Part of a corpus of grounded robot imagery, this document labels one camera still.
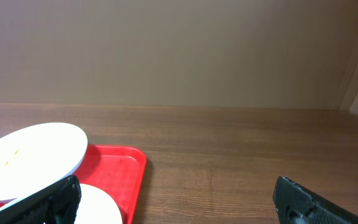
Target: wood grain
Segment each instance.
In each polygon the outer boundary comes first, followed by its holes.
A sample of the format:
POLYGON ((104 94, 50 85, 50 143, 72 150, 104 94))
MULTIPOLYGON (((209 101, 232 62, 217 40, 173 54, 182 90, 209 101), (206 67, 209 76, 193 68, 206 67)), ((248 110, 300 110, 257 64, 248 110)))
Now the wood grain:
POLYGON ((358 215, 358 117, 345 112, 0 104, 0 137, 51 121, 145 152, 134 223, 278 223, 280 175, 358 215))

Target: wall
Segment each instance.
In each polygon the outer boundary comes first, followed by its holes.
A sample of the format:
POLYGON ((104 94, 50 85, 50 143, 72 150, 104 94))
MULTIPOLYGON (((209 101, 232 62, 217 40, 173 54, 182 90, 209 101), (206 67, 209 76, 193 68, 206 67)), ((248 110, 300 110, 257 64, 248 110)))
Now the wall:
POLYGON ((0 0, 0 102, 336 108, 357 38, 358 0, 0 0))

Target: plate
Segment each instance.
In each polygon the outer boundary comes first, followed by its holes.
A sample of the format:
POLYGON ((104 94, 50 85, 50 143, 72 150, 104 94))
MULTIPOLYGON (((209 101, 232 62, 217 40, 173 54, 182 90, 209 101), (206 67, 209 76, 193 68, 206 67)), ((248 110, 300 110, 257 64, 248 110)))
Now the plate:
POLYGON ((0 139, 0 202, 25 197, 64 178, 81 164, 88 140, 72 124, 46 123, 0 139))
MULTIPOLYGON (((115 201, 106 192, 88 184, 80 184, 81 201, 78 206, 74 224, 111 223, 122 224, 121 213, 115 201)), ((10 207, 23 198, 17 198, 0 208, 0 211, 10 207)))

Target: oval white plate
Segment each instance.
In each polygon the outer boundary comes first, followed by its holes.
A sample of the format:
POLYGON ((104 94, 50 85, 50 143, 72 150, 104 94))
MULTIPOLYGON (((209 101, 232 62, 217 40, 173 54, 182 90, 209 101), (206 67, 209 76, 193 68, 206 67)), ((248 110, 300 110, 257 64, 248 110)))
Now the oval white plate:
POLYGON ((37 192, 81 164, 88 140, 72 124, 46 123, 0 139, 0 202, 37 192))
MULTIPOLYGON (((121 213, 115 201, 106 192, 88 184, 80 184, 81 201, 74 224, 111 223, 122 224, 121 213)), ((10 207, 24 198, 15 199, 0 208, 10 207)))

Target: red plastic bin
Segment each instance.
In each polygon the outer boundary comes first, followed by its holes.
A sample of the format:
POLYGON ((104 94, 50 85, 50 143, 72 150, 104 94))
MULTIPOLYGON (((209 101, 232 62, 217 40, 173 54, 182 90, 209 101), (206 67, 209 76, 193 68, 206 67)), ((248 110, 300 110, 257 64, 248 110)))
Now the red plastic bin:
POLYGON ((121 211, 122 222, 131 224, 145 167, 145 154, 134 147, 89 145, 74 174, 80 183, 109 194, 121 211))

